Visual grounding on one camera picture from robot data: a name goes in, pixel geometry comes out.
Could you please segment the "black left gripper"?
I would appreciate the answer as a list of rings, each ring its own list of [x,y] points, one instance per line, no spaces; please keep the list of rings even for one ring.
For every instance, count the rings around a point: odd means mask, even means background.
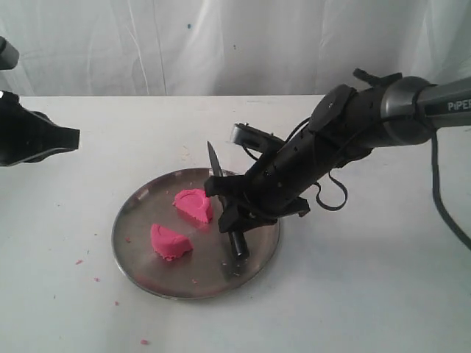
[[[1,91],[1,167],[75,151],[79,139],[79,129],[56,125],[47,115],[25,109],[18,95]]]

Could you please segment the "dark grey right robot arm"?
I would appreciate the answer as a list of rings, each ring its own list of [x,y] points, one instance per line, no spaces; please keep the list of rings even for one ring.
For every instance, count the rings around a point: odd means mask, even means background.
[[[332,89],[312,115],[286,139],[236,124],[233,141],[259,153],[240,176],[212,176],[208,196],[224,200],[218,224],[246,232],[310,210],[302,193],[335,168],[367,157],[373,149],[431,139],[437,129],[470,124],[470,80],[435,85],[416,76],[376,77],[356,69],[366,90]]]

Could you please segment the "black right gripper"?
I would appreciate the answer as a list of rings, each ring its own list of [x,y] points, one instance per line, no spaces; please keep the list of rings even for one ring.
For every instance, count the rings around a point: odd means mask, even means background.
[[[341,161],[341,143],[320,132],[302,128],[278,151],[262,154],[245,175],[210,176],[205,195],[243,200],[223,206],[220,233],[248,232],[277,223],[277,218],[310,211],[300,198],[310,186]]]

